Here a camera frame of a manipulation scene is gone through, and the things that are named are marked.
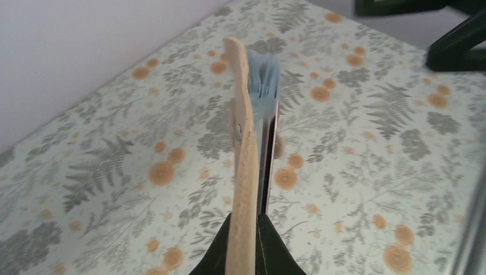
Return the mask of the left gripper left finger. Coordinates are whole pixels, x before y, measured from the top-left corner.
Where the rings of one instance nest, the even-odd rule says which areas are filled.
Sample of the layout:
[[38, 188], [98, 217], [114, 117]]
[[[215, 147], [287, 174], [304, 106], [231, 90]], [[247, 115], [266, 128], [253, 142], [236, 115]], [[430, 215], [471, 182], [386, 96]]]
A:
[[205, 255], [189, 275], [224, 275], [231, 213], [225, 218]]

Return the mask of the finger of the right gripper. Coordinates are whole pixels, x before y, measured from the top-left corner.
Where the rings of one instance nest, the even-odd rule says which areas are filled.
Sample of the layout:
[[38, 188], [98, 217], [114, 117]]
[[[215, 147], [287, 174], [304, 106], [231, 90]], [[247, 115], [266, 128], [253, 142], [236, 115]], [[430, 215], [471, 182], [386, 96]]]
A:
[[437, 11], [444, 8], [474, 15], [485, 9], [484, 0], [355, 0], [356, 16], [389, 16]]
[[485, 9], [430, 45], [426, 66], [434, 72], [485, 72]]

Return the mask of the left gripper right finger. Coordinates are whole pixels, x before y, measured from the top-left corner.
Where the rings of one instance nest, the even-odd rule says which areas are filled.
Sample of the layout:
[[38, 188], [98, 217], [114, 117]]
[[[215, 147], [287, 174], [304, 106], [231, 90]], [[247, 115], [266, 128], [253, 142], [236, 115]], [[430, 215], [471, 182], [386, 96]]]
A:
[[256, 274], [306, 275], [266, 214], [257, 217]]

